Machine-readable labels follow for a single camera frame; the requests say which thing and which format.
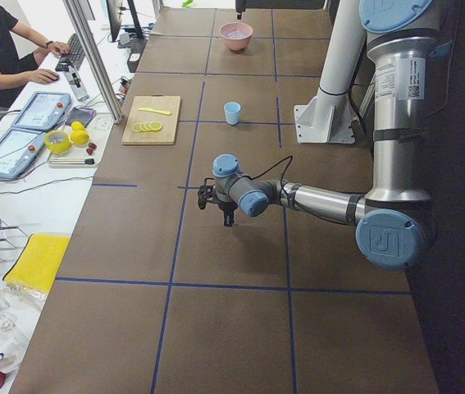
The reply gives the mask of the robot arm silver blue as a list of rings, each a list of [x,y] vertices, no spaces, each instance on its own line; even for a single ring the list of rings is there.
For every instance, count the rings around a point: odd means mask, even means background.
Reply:
[[[373,185],[366,194],[284,178],[259,181],[240,170],[235,156],[222,154],[212,165],[214,184],[199,188],[199,207],[216,204],[231,226],[235,210],[255,217],[279,204],[355,227],[360,252],[378,267],[419,263],[436,237],[431,198],[419,172],[426,139],[426,60],[437,44],[444,10],[441,1],[340,2],[317,93],[294,108],[299,143],[353,143],[350,90],[360,57],[374,62]]]

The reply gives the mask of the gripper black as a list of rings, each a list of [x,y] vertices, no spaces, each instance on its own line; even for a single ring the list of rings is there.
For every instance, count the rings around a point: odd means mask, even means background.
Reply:
[[[233,201],[229,202],[219,202],[219,209],[223,212],[224,216],[224,226],[233,226],[234,220],[234,211],[237,209],[237,204]]]
[[[246,10],[246,0],[235,0],[236,19],[241,20],[241,13]]]

